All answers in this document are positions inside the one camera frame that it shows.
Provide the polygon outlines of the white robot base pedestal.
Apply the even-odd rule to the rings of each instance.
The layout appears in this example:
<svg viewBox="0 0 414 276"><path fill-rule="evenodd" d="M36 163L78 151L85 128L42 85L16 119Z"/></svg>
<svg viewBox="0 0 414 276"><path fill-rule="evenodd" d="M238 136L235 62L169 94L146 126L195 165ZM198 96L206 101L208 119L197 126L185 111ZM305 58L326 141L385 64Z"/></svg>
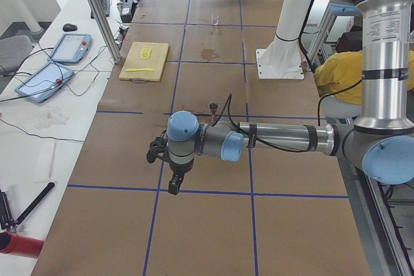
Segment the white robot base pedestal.
<svg viewBox="0 0 414 276"><path fill-rule="evenodd" d="M257 71L262 80L302 80L298 44L307 1L283 0L273 42L266 49L257 49Z"/></svg>

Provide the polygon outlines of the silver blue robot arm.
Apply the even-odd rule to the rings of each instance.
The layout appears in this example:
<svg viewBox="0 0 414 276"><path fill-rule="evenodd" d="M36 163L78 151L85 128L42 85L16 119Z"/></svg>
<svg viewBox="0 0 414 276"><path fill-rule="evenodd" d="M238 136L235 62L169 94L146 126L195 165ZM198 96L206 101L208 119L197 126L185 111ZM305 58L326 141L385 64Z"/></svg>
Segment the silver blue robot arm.
<svg viewBox="0 0 414 276"><path fill-rule="evenodd" d="M173 113L162 141L163 160L176 195L197 155L236 162L243 148L290 153L321 152L344 158L389 185L413 178L413 122L406 116L409 80L409 15L413 0L331 0L336 15L363 18L362 112L350 125L277 125L214 118L201 123L188 111Z"/></svg>

